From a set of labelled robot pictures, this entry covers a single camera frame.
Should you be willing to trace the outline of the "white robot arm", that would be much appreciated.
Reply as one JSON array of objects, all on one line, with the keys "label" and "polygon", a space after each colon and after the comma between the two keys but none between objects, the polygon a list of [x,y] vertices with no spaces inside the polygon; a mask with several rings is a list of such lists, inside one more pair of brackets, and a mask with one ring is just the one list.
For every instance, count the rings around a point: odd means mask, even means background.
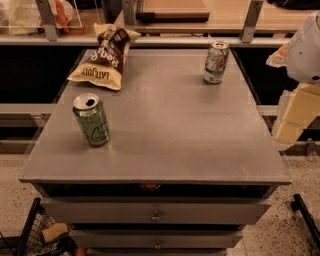
[{"label": "white robot arm", "polygon": [[298,82],[292,92],[284,90],[280,96],[272,127],[274,144],[285,150],[320,115],[320,11],[313,12],[266,64],[285,67],[288,77]]}]

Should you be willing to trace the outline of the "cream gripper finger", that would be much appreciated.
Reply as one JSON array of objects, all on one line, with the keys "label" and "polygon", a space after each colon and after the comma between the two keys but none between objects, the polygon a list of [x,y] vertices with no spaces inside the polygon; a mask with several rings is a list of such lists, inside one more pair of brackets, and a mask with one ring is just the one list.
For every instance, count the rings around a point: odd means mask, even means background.
[{"label": "cream gripper finger", "polygon": [[320,115],[320,86],[300,83],[280,96],[273,139],[282,145],[294,144],[303,130]]},{"label": "cream gripper finger", "polygon": [[267,58],[266,64],[275,68],[285,67],[287,65],[288,47],[288,43],[283,44],[278,50],[276,50]]}]

